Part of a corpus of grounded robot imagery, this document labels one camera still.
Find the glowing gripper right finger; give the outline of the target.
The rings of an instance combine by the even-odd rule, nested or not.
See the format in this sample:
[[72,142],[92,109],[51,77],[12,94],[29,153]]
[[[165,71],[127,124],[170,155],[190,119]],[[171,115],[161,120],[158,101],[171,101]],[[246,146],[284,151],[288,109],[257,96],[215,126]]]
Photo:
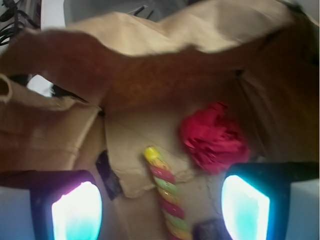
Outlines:
[[234,164],[222,184],[221,210],[233,240],[318,240],[320,166]]

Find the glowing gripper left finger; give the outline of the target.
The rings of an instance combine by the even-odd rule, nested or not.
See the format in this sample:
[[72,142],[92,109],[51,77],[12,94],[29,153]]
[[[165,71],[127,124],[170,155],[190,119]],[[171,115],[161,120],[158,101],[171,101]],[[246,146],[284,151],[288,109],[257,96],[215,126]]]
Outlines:
[[37,240],[98,239],[103,201],[89,171],[32,171],[30,183]]

